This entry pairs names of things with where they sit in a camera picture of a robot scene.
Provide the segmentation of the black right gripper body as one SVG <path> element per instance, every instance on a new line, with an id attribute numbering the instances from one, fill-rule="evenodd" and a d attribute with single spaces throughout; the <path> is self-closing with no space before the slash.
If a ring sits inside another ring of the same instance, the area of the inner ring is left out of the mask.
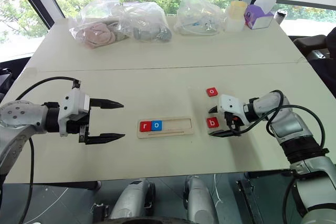
<path id="1" fill-rule="evenodd" d="M 224 118 L 226 120 L 226 124 L 229 127 L 229 129 L 233 133 L 239 133 L 240 127 L 242 126 L 242 121 L 238 116 L 233 115 L 230 112 L 224 113 Z"/>

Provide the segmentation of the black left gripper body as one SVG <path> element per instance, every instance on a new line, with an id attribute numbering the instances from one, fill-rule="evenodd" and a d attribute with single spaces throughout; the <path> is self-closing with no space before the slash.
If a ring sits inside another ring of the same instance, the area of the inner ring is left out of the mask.
<path id="1" fill-rule="evenodd" d="M 89 137 L 90 110 L 82 115 L 80 119 L 68 120 L 66 123 L 66 132 L 68 134 L 78 134 L 79 143 L 91 144 Z"/>

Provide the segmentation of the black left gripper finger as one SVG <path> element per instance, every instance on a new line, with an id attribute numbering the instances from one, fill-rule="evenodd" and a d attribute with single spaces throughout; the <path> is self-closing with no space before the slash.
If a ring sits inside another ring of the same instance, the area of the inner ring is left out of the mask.
<path id="1" fill-rule="evenodd" d="M 124 105 L 119 103 L 119 102 L 115 102 L 115 101 L 111 101 L 108 99 L 90 99 L 90 107 L 98 107 L 101 109 L 117 109 L 117 108 L 123 108 Z"/>
<path id="2" fill-rule="evenodd" d="M 119 133 L 103 133 L 100 134 L 99 136 L 88 136 L 85 139 L 85 144 L 86 145 L 105 144 L 118 140 L 124 136 L 125 134 L 119 134 Z"/>

